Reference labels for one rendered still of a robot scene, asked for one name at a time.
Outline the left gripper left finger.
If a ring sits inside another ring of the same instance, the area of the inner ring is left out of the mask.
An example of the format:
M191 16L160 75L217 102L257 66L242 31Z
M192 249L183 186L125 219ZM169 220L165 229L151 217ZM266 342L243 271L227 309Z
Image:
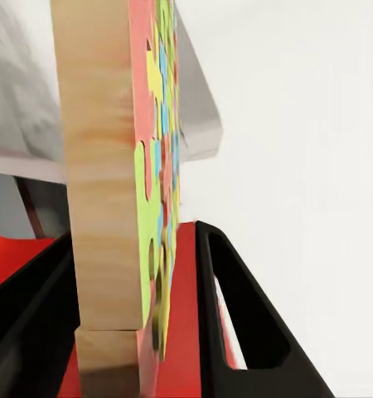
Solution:
M69 230L0 284L0 398L57 398L78 327Z

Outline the jigsaw puzzle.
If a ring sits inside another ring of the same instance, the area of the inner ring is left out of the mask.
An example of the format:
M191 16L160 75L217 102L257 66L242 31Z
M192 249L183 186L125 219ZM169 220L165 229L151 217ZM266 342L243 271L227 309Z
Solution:
M179 226L176 0L50 0L81 398L154 398Z

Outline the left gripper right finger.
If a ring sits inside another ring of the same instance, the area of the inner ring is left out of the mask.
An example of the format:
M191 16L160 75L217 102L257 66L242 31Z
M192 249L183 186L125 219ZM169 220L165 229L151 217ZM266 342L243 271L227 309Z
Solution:
M228 236L196 221L201 398L335 398ZM247 370L227 362L215 276Z

